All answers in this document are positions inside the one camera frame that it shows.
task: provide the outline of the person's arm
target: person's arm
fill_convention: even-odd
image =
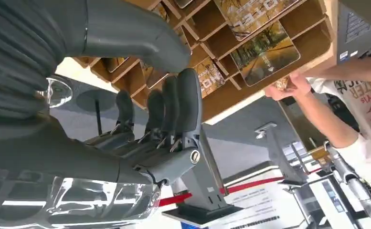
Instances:
[[[341,121],[312,93],[294,96],[305,117],[330,141],[335,148],[345,148],[358,139],[358,133]]]
[[[292,73],[286,90],[280,91],[270,85],[265,88],[265,94],[274,100],[293,96],[306,118],[329,139],[334,147],[345,148],[352,145],[358,139],[358,133],[319,101],[310,92],[310,88],[303,75]]]
[[[352,59],[326,69],[318,75],[305,76],[328,80],[358,80],[371,82],[371,58]]]

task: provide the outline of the person's hand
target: person's hand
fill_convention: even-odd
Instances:
[[[311,86],[304,75],[291,73],[289,75],[288,86],[284,91],[278,90],[273,84],[264,89],[265,95],[278,101],[286,97],[305,96],[310,92]]]

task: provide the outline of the red stripe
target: red stripe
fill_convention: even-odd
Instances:
[[[170,198],[164,198],[160,200],[159,207],[170,205],[170,204],[178,204],[184,202],[186,198],[192,197],[191,193],[170,197]]]
[[[322,168],[317,168],[313,171],[310,171],[309,174],[317,172],[321,169]],[[282,180],[282,179],[284,179],[284,177],[274,177],[274,178],[269,178],[269,179],[264,179],[264,180],[253,181],[253,182],[249,182],[249,183],[246,183],[246,184],[230,187],[230,188],[227,189],[227,191],[228,191],[229,194],[231,194],[231,193],[234,193],[234,192],[245,190],[247,188],[256,187],[258,185],[263,185],[263,184],[279,181],[279,180]],[[179,196],[175,196],[175,197],[170,197],[170,198],[164,198],[164,199],[160,200],[159,207],[170,205],[170,204],[182,203],[182,202],[184,202],[185,199],[190,198],[190,197],[192,197],[191,193],[187,193],[187,194],[183,194],[183,195],[179,195]]]
[[[274,182],[274,181],[279,181],[279,180],[282,180],[282,179],[284,179],[284,177],[274,177],[274,178],[270,178],[270,179],[253,181],[253,182],[250,182],[250,183],[247,183],[247,184],[237,185],[237,186],[227,188],[227,191],[230,194],[230,193],[233,193],[233,192],[238,192],[238,191],[241,191],[241,190],[244,190],[244,189],[247,189],[247,188],[267,184],[267,183]]]

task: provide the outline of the card display rack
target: card display rack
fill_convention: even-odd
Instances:
[[[194,67],[206,58],[211,58],[225,78],[225,84],[203,99],[203,121],[207,121],[237,103],[259,92],[266,86],[287,76],[290,72],[320,57],[329,50],[332,28],[326,15],[324,0],[298,0],[277,17],[238,41],[213,0],[193,0],[180,9],[175,0],[126,0],[144,9],[152,10],[163,4],[173,29],[182,26],[190,44],[192,56],[189,67]],[[301,57],[296,62],[264,78],[252,87],[247,87],[230,53],[256,36],[276,21],[280,21]],[[145,109],[150,90],[146,87],[140,60],[129,57],[112,73],[106,70],[102,58],[75,58],[83,67],[90,66],[99,78],[117,88],[129,91],[132,100]]]

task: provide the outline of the white t-shirt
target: white t-shirt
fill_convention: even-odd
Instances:
[[[341,99],[358,122],[361,134],[357,141],[337,151],[371,185],[371,82],[308,80],[317,93],[328,93]]]

